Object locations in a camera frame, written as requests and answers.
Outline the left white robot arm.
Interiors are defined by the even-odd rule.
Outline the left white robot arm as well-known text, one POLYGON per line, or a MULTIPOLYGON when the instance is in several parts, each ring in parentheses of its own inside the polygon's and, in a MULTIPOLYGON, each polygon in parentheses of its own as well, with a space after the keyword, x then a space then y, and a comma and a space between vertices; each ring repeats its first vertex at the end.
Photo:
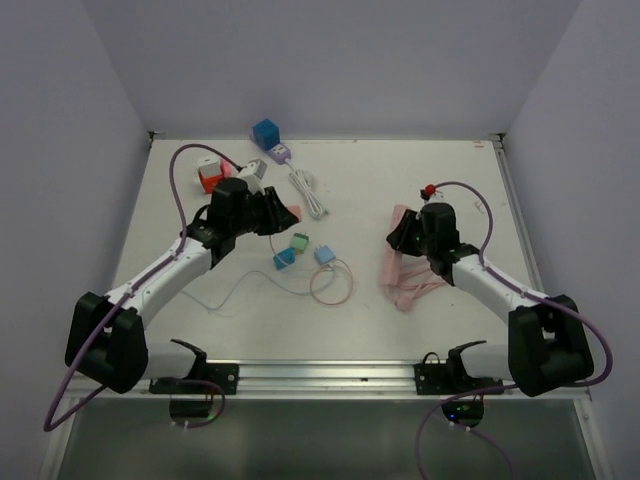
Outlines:
POLYGON ((78 300, 65 352, 70 372, 117 393, 141 380, 174 381, 189 393, 201 390, 208 379, 206 353, 176 339, 152 345, 146 328, 178 293, 219 264, 238 237, 271 236, 299 221, 274 188, 253 191, 242 179, 222 181, 163 257, 120 287, 78 300))

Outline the blue cube socket adapter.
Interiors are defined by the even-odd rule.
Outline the blue cube socket adapter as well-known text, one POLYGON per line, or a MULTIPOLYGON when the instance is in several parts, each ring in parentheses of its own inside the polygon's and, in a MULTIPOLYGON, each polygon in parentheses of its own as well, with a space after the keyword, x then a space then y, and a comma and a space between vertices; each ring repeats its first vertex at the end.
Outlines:
POLYGON ((270 119, 263 119, 252 127, 255 143, 264 151, 271 150, 280 143, 279 127, 270 119))

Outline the blue plug adapter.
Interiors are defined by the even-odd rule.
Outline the blue plug adapter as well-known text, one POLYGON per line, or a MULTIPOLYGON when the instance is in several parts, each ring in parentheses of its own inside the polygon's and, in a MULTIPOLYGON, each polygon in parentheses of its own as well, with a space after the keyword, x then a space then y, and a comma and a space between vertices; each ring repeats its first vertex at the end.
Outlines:
POLYGON ((296 262, 296 259, 297 253, 293 247, 288 247, 273 255, 273 262, 277 271, 281 271, 292 266, 296 262))

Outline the light blue usb charger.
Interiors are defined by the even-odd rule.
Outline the light blue usb charger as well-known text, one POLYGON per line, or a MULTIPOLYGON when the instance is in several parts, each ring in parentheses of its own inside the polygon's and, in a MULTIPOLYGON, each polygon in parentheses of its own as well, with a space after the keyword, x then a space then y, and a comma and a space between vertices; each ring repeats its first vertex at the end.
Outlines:
POLYGON ((317 247, 314 252, 314 259, 318 265, 328 265, 336 259, 333 250, 327 245, 321 245, 317 247))

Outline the green usb charger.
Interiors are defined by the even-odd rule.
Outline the green usb charger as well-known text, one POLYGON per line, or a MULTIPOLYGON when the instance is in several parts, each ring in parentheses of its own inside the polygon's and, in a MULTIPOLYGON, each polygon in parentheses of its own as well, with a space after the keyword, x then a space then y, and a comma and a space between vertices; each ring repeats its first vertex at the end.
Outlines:
POLYGON ((306 234, 303 234, 303 233, 293 234, 291 238, 290 246, 297 253, 304 253, 308 245, 309 245, 309 237, 306 234))

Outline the salmon pink plug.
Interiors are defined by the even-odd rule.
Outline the salmon pink plug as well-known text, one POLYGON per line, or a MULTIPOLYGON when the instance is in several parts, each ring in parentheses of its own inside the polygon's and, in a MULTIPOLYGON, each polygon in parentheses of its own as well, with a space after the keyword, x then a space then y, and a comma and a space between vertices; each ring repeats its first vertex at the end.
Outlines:
POLYGON ((299 205, 289 205, 287 206, 287 209, 297 218, 298 222, 302 221, 302 211, 299 205))

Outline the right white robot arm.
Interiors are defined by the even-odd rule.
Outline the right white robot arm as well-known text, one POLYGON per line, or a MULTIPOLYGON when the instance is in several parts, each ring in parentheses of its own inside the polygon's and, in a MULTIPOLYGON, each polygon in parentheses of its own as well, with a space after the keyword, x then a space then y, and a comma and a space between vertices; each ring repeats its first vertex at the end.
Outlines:
POLYGON ((453 347, 445 362, 426 365, 420 373, 464 393, 513 382, 535 397, 590 377, 594 362, 575 302, 547 297, 512 278, 499 281, 480 250, 460 239, 456 214, 447 203, 407 209, 388 234, 389 247, 427 259, 431 271, 448 285, 474 297, 506 326, 507 340, 477 340, 453 347))

